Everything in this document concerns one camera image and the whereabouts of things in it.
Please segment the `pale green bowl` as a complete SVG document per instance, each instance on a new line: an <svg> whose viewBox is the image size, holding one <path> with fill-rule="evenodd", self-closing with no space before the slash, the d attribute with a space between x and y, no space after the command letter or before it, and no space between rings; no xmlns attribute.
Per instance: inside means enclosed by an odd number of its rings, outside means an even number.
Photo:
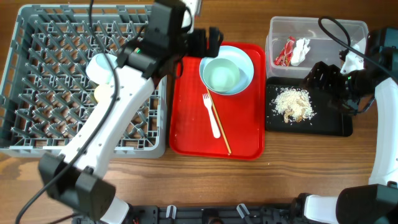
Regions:
<svg viewBox="0 0 398 224"><path fill-rule="evenodd" d="M232 61L216 58L205 65L202 78L205 86L210 90L225 93L239 83L240 71Z"/></svg>

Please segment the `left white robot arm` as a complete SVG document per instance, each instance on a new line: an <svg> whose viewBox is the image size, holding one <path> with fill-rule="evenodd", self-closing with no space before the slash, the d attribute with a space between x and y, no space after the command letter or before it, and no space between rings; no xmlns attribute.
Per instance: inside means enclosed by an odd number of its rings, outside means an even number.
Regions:
<svg viewBox="0 0 398 224"><path fill-rule="evenodd" d="M218 55L223 33L217 27L184 25L190 16L182 1L156 1L148 23L120 48L117 57L101 52L91 59L87 74L107 75L111 93L95 106L60 154L42 156L42 193L95 222L134 222L132 205L117 198L104 175L132 117L161 79L181 76L186 56Z"/></svg>

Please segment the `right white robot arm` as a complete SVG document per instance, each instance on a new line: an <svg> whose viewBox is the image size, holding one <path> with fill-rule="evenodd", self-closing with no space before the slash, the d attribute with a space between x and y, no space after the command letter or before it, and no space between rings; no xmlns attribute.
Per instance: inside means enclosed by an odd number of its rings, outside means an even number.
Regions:
<svg viewBox="0 0 398 224"><path fill-rule="evenodd" d="M372 95L377 101L376 157L367 185L341 191L337 197L306 195L302 215L320 223L397 223L397 29L368 34L362 70L342 75L323 62L314 65L303 85L327 92L336 108L347 100Z"/></svg>

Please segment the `rice and food scraps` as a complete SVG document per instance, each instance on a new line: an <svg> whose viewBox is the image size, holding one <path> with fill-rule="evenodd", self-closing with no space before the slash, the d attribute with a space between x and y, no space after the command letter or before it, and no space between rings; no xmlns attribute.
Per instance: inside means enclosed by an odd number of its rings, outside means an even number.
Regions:
<svg viewBox="0 0 398 224"><path fill-rule="evenodd" d="M277 94L269 104L272 115L282 116L284 123L300 123L311 120L317 114L309 92L300 88L277 88Z"/></svg>

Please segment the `red snack wrapper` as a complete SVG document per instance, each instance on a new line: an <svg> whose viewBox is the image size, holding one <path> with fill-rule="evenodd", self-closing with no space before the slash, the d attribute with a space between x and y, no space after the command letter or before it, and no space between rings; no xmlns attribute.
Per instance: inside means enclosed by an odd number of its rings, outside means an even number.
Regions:
<svg viewBox="0 0 398 224"><path fill-rule="evenodd" d="M293 56L293 49L294 49L295 38L289 36L287 39L284 48L281 50L278 57L274 60L274 65L288 67L290 65L292 56Z"/></svg>

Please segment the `light blue bowl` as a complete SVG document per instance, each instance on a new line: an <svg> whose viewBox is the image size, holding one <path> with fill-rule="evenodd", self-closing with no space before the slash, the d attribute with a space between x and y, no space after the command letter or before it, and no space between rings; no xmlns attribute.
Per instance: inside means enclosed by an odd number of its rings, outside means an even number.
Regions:
<svg viewBox="0 0 398 224"><path fill-rule="evenodd" d="M88 78L98 85L114 83L112 69L117 66L117 56L112 54L96 54L86 66Z"/></svg>

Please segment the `yellow plastic cup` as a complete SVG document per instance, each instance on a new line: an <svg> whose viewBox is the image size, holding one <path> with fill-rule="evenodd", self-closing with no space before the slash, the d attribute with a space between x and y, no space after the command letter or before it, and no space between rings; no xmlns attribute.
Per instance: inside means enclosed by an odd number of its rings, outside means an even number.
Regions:
<svg viewBox="0 0 398 224"><path fill-rule="evenodd" d="M110 100L113 94L113 88L108 84L98 85L94 90L94 98L97 103Z"/></svg>

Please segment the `white plastic fork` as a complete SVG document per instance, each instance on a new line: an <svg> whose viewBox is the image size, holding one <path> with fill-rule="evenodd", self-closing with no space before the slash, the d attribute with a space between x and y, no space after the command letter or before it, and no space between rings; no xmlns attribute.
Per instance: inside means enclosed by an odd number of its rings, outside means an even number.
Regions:
<svg viewBox="0 0 398 224"><path fill-rule="evenodd" d="M213 103L212 103L212 100L210 99L209 94L207 94L207 93L203 94L203 103L208 110L213 136L214 136L214 138L218 139L221 137L221 133L220 133L218 124L216 122L215 116L213 114L213 110L212 110Z"/></svg>

